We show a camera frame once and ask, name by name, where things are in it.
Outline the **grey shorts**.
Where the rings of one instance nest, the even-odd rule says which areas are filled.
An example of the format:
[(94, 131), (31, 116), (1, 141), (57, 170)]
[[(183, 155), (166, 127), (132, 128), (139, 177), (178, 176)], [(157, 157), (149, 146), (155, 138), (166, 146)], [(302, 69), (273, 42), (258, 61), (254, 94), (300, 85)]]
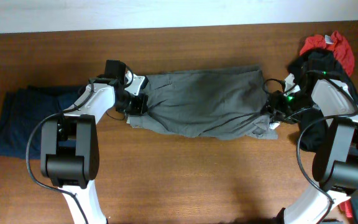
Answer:
[(188, 138), (278, 138), (270, 128), (270, 116), (262, 112), (268, 96), (258, 65), (182, 70), (147, 78), (142, 92), (149, 97), (148, 110), (127, 117), (132, 128)]

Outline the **navy blue garment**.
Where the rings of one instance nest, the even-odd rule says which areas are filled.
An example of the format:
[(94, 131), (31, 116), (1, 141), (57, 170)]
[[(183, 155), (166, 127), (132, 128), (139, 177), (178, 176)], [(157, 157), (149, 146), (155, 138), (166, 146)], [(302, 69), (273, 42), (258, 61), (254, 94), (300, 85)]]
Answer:
[(71, 106), (83, 92), (83, 86), (28, 86), (7, 92), (0, 117), (0, 156), (25, 159), (36, 125)]

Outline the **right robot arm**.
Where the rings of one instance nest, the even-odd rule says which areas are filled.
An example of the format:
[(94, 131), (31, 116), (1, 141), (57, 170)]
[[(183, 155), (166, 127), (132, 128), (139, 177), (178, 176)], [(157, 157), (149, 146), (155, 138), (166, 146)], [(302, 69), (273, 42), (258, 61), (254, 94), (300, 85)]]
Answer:
[(296, 116), (318, 110), (328, 129), (313, 159), (312, 174), (301, 163), (300, 142), (296, 159), (308, 188), (299, 199), (281, 209), (277, 223), (322, 223), (332, 209), (358, 194), (358, 93), (347, 75), (309, 70), (298, 78), (281, 80), (282, 90), (268, 93), (267, 112), (275, 122), (295, 124)]

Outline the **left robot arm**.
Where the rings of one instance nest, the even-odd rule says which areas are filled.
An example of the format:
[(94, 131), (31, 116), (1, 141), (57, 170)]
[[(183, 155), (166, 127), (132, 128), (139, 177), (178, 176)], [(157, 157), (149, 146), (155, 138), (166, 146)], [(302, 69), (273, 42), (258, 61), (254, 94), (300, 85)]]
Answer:
[(127, 115), (147, 111), (145, 76), (124, 62), (107, 60), (104, 73), (90, 78), (67, 109), (42, 122), (40, 170), (61, 193), (75, 223), (107, 223), (96, 192), (99, 143), (96, 125), (111, 108)]

